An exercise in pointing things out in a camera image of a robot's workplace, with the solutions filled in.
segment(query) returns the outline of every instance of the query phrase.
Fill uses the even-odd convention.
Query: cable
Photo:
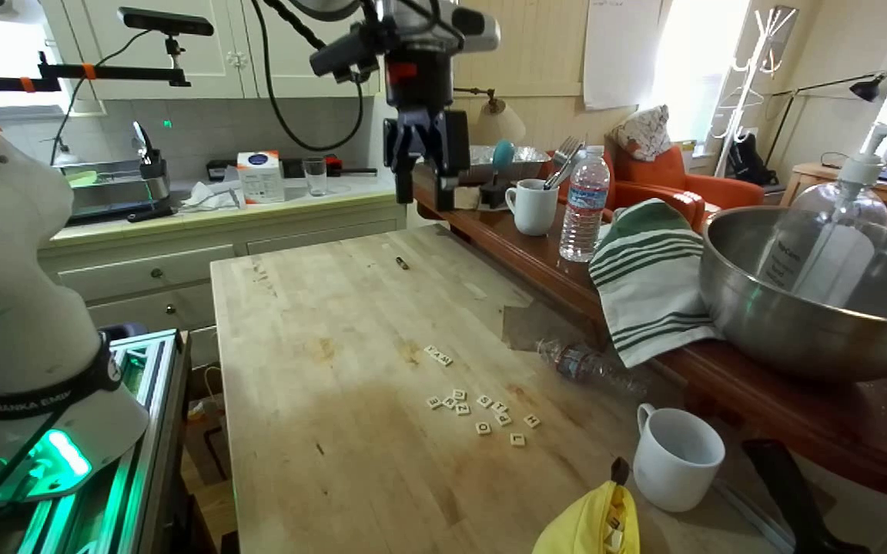
[[[142,41],[148,29],[151,29],[151,27],[134,32],[121,48],[103,54],[96,68],[103,68],[106,60],[125,54],[125,53],[127,53],[137,41]],[[78,101],[82,87],[83,87],[83,76],[82,76],[78,87],[70,90],[68,110],[65,110],[63,123],[59,123],[55,132],[53,132],[53,148],[51,148],[51,164],[46,164],[46,166],[55,164],[55,151],[59,151],[59,144],[65,144],[65,127],[68,127],[68,121],[70,121],[70,110],[73,110],[73,101]]]
[[[355,84],[358,110],[355,110],[355,123],[353,123],[353,129],[349,129],[345,138],[330,142],[330,144],[307,144],[304,138],[298,138],[298,134],[289,129],[289,123],[287,123],[287,116],[285,116],[285,110],[281,110],[278,91],[275,91],[275,87],[273,87],[269,27],[264,27],[264,15],[263,15],[260,0],[253,0],[253,9],[255,9],[255,19],[260,19],[260,32],[263,32],[263,71],[264,71],[269,105],[273,105],[273,113],[281,121],[285,132],[287,132],[298,148],[304,148],[304,151],[335,151],[335,148],[349,144],[349,142],[358,134],[361,123],[365,123],[361,84]]]
[[[12,478],[19,462],[35,449],[35,442],[63,419],[65,408],[46,416],[46,421],[12,452],[12,457],[0,467],[0,487]]]
[[[315,48],[324,48],[327,42],[295,19],[281,0],[264,0],[264,7],[278,9],[278,15],[298,32],[304,35]]]

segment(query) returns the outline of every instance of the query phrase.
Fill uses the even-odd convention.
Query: sink
[[[73,188],[70,225],[151,211],[168,200],[168,176],[142,176],[139,160],[65,166]]]

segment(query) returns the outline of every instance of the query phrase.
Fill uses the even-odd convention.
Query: wooden cutting board
[[[501,311],[532,289],[442,228],[216,261],[212,294],[251,554],[522,554],[616,454],[633,462],[633,401],[512,350]],[[470,416],[428,407],[452,389]],[[510,427],[480,393],[510,407]],[[705,525],[642,510],[648,551],[766,551],[715,496]]]

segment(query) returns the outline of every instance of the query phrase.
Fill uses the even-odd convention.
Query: metal mixing bowl
[[[773,287],[764,268],[785,210],[728,210],[705,228],[699,291],[717,332],[771,369],[817,381],[887,376],[887,239],[840,307]]]

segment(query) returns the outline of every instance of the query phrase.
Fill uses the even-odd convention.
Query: water bottle
[[[589,345],[565,345],[561,337],[536,341],[536,353],[571,381],[592,381],[604,376],[604,360]]]
[[[649,389],[648,369],[625,369],[621,353],[592,345],[544,337],[536,353],[565,378],[581,383],[602,381],[625,401],[645,401]]]
[[[599,148],[581,151],[561,228],[561,258],[592,261],[602,211],[608,206],[609,169]]]

